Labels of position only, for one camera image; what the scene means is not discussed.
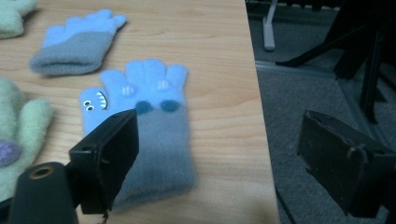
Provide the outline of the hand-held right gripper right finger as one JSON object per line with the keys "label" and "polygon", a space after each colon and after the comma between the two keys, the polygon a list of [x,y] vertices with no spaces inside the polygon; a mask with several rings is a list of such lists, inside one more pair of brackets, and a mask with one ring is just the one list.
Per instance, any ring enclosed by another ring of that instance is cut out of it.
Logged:
{"label": "hand-held right gripper right finger", "polygon": [[339,119],[307,110],[297,155],[347,215],[396,218],[396,152]]}

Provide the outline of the plain pale green glove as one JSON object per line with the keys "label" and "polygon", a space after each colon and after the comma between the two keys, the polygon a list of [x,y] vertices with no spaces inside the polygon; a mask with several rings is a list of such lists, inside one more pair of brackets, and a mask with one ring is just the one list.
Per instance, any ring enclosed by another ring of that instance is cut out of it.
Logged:
{"label": "plain pale green glove", "polygon": [[37,0],[0,0],[0,39],[21,35],[23,18],[35,9],[36,4]]}

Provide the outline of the white stand leg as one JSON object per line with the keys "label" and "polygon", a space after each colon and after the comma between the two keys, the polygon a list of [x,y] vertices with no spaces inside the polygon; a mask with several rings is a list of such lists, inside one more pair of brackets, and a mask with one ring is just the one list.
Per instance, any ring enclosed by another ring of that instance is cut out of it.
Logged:
{"label": "white stand leg", "polygon": [[263,29],[263,47],[266,51],[274,51],[276,49],[275,36],[273,29],[273,18],[276,12],[276,5],[278,0],[271,0],[268,12],[262,19]]}

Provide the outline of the plain blue grey glove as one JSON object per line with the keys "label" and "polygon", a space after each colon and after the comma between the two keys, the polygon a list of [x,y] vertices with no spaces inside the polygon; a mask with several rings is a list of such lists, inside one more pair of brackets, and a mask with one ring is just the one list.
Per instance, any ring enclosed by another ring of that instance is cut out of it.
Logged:
{"label": "plain blue grey glove", "polygon": [[82,75],[97,70],[126,21],[125,15],[100,9],[49,27],[41,48],[29,62],[31,70],[55,76]]}

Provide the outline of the pale green glove purple patch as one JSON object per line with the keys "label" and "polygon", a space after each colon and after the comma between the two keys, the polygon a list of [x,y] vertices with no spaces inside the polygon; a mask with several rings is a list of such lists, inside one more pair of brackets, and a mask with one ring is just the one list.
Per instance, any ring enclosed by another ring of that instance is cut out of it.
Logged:
{"label": "pale green glove purple patch", "polygon": [[27,101],[12,81],[0,77],[0,202],[13,196],[18,176],[35,162],[52,115],[47,100]]}

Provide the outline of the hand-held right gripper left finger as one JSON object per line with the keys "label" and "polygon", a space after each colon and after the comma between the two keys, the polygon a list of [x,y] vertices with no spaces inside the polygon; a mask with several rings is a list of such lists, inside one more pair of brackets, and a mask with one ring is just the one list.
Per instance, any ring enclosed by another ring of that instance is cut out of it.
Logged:
{"label": "hand-held right gripper left finger", "polygon": [[137,115],[133,109],[102,122],[69,151],[68,175],[74,204],[85,214],[110,211],[138,152]]}

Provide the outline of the black metal stand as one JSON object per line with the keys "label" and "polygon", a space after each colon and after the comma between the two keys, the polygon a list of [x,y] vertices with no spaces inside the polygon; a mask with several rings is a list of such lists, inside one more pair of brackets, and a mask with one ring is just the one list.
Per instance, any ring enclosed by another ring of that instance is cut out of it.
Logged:
{"label": "black metal stand", "polygon": [[281,65],[298,67],[331,49],[342,49],[344,53],[333,71],[339,78],[351,79],[361,66],[365,67],[360,108],[375,123],[376,86],[383,49],[394,21],[396,0],[343,0],[325,40]]}

